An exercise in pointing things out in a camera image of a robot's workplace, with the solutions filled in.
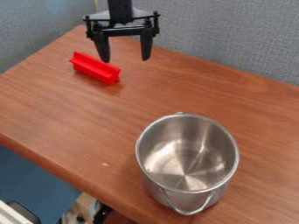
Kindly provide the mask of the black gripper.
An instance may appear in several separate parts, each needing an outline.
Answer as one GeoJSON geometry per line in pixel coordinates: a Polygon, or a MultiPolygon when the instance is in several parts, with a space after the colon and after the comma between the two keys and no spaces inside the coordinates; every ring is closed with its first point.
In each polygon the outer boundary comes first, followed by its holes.
{"type": "Polygon", "coordinates": [[[141,58],[151,57],[153,36],[160,32],[159,12],[137,9],[132,0],[107,0],[104,11],[82,17],[86,37],[93,39],[100,59],[109,62],[108,37],[140,35],[141,58]]]}

